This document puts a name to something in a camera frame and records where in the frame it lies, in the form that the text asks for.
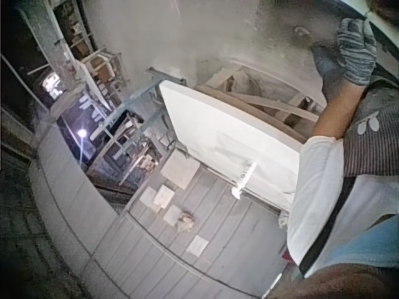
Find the gray glove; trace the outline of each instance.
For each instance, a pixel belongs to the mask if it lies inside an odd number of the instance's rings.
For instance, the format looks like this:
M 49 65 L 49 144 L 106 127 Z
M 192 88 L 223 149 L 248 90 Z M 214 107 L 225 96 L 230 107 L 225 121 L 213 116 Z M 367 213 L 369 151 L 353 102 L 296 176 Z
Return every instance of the gray glove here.
M 377 59 L 377 42 L 368 21 L 344 19 L 338 30 L 338 45 L 345 61 L 345 78 L 365 86 Z

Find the small object on floor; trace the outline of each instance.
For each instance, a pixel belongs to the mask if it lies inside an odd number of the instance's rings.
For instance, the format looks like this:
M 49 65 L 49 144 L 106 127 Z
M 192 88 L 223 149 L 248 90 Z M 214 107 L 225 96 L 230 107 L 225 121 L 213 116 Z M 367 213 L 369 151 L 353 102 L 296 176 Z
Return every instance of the small object on floor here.
M 303 28 L 303 27 L 301 27 L 301 26 L 295 27 L 294 32 L 295 32 L 299 37 L 304 37 L 304 36 L 309 36 L 309 35 L 310 35 L 309 30 L 307 30 L 307 29 L 305 29 L 305 28 Z
M 184 232 L 185 230 L 189 230 L 194 226 L 194 217 L 188 212 L 182 212 L 180 214 L 180 218 L 177 221 L 177 229 L 178 232 Z

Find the gray floor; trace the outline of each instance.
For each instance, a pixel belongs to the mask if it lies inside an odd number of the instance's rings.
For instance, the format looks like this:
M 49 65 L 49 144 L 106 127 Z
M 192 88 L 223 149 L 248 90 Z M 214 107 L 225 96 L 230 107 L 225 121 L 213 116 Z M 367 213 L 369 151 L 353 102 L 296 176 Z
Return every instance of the gray floor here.
M 317 76 L 297 26 L 311 39 L 333 39 L 338 20 L 321 1 L 83 0 L 98 45 L 121 52 L 132 88 L 154 66 L 202 83 L 231 57 L 262 64 L 280 61 Z M 288 4 L 276 5 L 275 2 Z

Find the white board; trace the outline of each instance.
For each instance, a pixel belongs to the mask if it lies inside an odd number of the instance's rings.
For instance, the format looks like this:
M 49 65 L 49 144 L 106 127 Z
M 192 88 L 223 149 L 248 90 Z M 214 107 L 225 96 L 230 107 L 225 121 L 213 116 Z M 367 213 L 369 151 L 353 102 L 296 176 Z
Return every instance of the white board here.
M 237 181 L 245 161 L 255 160 L 246 188 L 290 211 L 299 152 L 275 138 L 283 132 L 188 87 L 164 81 L 160 89 L 177 137 L 190 155 L 232 181 Z

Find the bright light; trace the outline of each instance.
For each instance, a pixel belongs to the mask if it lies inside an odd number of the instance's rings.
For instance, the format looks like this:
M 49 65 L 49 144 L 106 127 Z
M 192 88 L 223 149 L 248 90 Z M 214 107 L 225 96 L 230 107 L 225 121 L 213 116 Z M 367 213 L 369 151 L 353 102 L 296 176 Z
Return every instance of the bright light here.
M 81 138 L 85 138 L 87 136 L 87 131 L 85 129 L 80 129 L 77 134 L 81 137 Z

